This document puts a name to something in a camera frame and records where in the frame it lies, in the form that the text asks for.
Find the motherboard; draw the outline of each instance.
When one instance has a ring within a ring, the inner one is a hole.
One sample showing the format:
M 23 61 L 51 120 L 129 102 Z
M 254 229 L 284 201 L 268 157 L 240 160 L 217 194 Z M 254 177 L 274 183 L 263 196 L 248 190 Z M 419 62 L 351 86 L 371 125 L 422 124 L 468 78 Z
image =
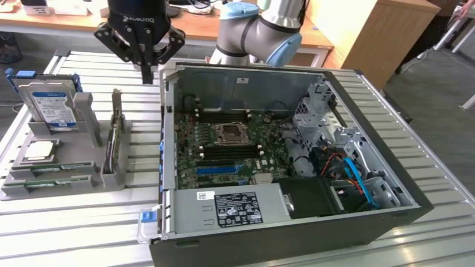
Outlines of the motherboard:
M 290 177 L 292 159 L 271 112 L 199 112 L 177 115 L 179 189 L 271 183 Z

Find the red cable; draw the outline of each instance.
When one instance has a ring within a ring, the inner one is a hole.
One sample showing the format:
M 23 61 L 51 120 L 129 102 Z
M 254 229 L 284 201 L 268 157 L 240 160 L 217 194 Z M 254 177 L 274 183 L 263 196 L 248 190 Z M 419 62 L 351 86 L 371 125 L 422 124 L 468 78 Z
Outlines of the red cable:
M 330 158 L 328 158 L 328 160 L 327 160 L 326 167 L 324 167 L 324 169 L 322 170 L 320 176 L 326 173 L 326 170 L 327 170 L 327 168 L 328 168 L 330 161 L 332 160 L 334 156 L 336 156 L 336 155 L 344 156 L 342 153 L 332 153 L 332 155 L 330 156 Z
M 354 182 L 354 184 L 358 188 L 359 194 L 363 195 L 363 190 L 362 190 L 362 187 L 359 186 L 358 182 Z

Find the metal slat surface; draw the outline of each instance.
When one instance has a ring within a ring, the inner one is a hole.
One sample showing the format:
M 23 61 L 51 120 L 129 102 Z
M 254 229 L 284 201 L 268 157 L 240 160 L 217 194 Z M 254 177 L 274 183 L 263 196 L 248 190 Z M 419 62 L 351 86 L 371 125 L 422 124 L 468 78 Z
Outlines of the metal slat surface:
M 112 54 L 72 52 L 68 58 L 53 58 L 49 70 L 81 75 L 83 89 L 95 96 L 100 120 L 109 120 L 113 88 L 123 91 L 124 114 L 132 122 L 127 185 L 116 192 L 0 202 L 0 266 L 152 266 L 148 245 L 136 243 L 136 219 L 157 199 L 159 87 L 141 85 L 132 64 Z M 364 78 L 354 71 L 332 72 L 435 209 L 367 246 L 252 266 L 468 266 L 475 259 L 472 196 Z M 1 141 L 1 173 L 7 173 L 29 131 L 23 109 Z M 354 126 L 342 105 L 338 109 Z

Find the warning label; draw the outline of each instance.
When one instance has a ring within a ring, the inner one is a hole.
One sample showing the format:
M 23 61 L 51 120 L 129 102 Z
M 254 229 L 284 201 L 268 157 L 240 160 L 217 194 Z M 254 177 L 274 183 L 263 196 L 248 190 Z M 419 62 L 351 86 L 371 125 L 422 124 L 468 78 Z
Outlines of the warning label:
M 215 204 L 221 228 L 263 223 L 255 192 L 215 195 Z

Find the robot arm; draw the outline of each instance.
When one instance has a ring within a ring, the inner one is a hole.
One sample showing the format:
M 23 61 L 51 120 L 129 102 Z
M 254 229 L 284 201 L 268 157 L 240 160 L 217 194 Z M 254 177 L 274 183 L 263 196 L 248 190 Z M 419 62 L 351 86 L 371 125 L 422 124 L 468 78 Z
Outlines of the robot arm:
M 152 68 L 185 44 L 185 33 L 171 26 L 165 0 L 108 0 L 108 6 L 108 20 L 95 36 L 121 60 L 140 67 L 143 83 L 152 84 Z M 165 34 L 168 44 L 159 44 Z
M 217 45 L 209 63 L 248 65 L 248 55 L 282 67 L 292 59 L 302 42 L 299 33 L 308 0 L 272 0 L 259 15 L 256 5 L 233 2 L 220 14 Z

